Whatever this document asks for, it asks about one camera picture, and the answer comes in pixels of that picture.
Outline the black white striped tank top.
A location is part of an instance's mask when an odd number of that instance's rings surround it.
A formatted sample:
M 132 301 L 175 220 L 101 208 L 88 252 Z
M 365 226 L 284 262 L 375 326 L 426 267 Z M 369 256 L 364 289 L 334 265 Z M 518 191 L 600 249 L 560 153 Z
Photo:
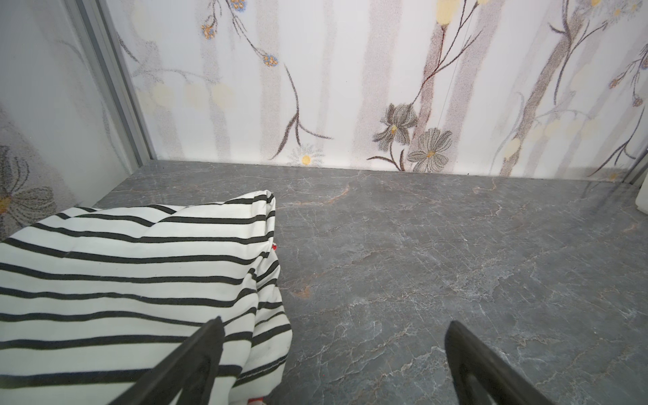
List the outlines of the black white striped tank top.
M 209 401 L 278 387 L 293 332 L 276 200 L 72 208 L 1 244 L 1 401 L 106 404 L 206 322 L 224 323 Z

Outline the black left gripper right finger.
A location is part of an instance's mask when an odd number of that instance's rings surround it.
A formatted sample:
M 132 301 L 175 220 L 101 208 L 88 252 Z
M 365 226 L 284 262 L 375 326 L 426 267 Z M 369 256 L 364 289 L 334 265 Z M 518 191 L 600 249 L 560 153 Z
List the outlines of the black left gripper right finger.
M 459 321 L 445 333 L 445 354 L 460 404 L 551 403 Z

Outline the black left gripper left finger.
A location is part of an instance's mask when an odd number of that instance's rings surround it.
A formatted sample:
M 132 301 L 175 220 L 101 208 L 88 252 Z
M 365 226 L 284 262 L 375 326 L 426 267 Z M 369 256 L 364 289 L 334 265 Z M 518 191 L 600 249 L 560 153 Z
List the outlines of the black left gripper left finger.
M 223 354 L 224 324 L 206 322 L 114 404 L 207 404 Z

